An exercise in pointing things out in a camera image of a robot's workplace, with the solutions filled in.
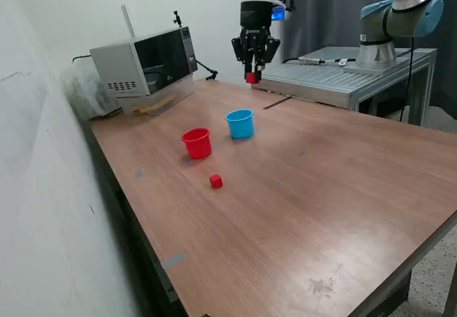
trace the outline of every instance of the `table leg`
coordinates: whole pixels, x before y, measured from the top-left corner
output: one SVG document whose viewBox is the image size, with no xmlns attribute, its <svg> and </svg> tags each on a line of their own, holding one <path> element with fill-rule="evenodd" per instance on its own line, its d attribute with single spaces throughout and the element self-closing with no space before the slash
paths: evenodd
<svg viewBox="0 0 457 317">
<path fill-rule="evenodd" d="M 411 276 L 413 272 L 408 275 L 397 285 L 392 291 L 390 296 L 381 303 L 377 308 L 370 312 L 367 317 L 386 317 L 391 315 L 402 303 L 408 300 L 409 286 L 411 285 Z"/>
<path fill-rule="evenodd" d="M 448 301 L 444 308 L 443 317 L 457 317 L 457 267 L 454 270 L 454 275 L 449 290 Z"/>
<path fill-rule="evenodd" d="M 426 126 L 434 72 L 433 62 L 427 69 L 414 74 L 411 79 L 411 108 L 408 119 L 410 124 Z"/>
</svg>

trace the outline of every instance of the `red block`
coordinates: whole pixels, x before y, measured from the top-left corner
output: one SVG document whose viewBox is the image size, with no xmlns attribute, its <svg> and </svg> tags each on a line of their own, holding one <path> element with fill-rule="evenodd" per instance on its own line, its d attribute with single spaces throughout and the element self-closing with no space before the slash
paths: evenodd
<svg viewBox="0 0 457 317">
<path fill-rule="evenodd" d="M 210 179 L 209 182 L 213 188 L 221 188 L 222 187 L 222 178 L 218 174 L 214 174 Z"/>
</svg>

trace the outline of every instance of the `wooden table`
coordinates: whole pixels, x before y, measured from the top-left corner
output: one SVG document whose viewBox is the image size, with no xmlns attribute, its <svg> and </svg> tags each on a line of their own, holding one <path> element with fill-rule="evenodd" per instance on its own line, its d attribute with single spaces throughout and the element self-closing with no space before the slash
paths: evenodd
<svg viewBox="0 0 457 317">
<path fill-rule="evenodd" d="M 196 85 L 156 118 L 92 126 L 190 316 L 365 316 L 456 224 L 457 136 Z M 257 130 L 234 141 L 240 108 Z M 180 137 L 198 126 L 214 152 L 190 161 Z"/>
</svg>

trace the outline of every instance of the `metal workbench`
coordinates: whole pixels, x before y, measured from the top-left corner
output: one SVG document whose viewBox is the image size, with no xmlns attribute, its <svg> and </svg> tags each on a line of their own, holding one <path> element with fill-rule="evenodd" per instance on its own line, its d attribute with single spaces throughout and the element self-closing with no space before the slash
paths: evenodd
<svg viewBox="0 0 457 317">
<path fill-rule="evenodd" d="M 307 54 L 306 57 L 349 59 L 356 58 L 358 50 L 358 47 L 326 47 Z M 407 51 L 408 49 L 396 49 L 397 54 Z M 410 124 L 425 126 L 436 54 L 436 49 L 414 51 Z M 333 65 L 303 65 L 296 61 L 270 65 L 263 72 L 261 82 L 252 87 L 358 111 L 359 104 L 366 99 L 408 78 L 410 56 L 407 53 L 398 57 L 398 63 L 392 71 L 383 76 L 346 72 L 343 67 Z"/>
</svg>

